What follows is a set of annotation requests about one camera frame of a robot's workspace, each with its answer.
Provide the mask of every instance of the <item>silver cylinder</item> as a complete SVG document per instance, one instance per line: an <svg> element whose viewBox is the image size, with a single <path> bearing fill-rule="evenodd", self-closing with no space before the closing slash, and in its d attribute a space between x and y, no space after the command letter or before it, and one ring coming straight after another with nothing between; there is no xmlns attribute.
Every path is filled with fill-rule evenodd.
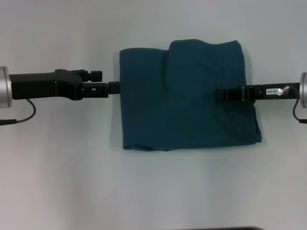
<svg viewBox="0 0 307 230"><path fill-rule="evenodd" d="M12 106L12 87L6 66L0 67L0 108Z"/></svg>
<svg viewBox="0 0 307 230"><path fill-rule="evenodd" d="M299 83L299 98L302 108L307 107L307 72L302 73Z"/></svg>

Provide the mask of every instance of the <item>dark green fabric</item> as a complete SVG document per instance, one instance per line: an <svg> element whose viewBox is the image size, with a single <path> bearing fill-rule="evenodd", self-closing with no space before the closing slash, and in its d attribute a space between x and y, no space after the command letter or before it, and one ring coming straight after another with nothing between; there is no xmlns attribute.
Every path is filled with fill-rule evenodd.
<svg viewBox="0 0 307 230"><path fill-rule="evenodd" d="M238 41L174 41L120 52L123 148L175 150L261 142L253 103L219 103L215 89L246 85Z"/></svg>

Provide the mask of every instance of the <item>teal towel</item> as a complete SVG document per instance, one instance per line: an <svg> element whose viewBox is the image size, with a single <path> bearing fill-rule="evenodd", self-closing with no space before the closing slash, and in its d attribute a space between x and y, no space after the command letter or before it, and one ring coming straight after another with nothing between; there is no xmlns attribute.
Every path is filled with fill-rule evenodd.
<svg viewBox="0 0 307 230"><path fill-rule="evenodd" d="M216 89L246 85L238 41L174 41L120 52L123 148L144 151L261 142L253 102L220 103Z"/></svg>

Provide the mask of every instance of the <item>white label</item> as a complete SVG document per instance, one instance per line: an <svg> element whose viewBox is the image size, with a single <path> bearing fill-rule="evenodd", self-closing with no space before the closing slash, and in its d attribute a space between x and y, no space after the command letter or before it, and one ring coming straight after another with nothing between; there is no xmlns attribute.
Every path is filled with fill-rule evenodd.
<svg viewBox="0 0 307 230"><path fill-rule="evenodd" d="M277 89L267 89L267 95L277 95L279 88Z"/></svg>

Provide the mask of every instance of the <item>white background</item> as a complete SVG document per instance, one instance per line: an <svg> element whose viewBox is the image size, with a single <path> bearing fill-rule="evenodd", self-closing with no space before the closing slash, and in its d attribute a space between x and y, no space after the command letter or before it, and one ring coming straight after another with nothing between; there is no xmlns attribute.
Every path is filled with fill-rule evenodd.
<svg viewBox="0 0 307 230"><path fill-rule="evenodd" d="M248 83L298 82L306 10L293 0L1 0L0 64L102 70L112 81L124 48L238 40ZM1 229L307 227L307 126L292 117L294 100L256 102L260 144L170 152L122 149L118 95L33 102L32 120L0 127ZM13 101L0 116L31 112Z"/></svg>

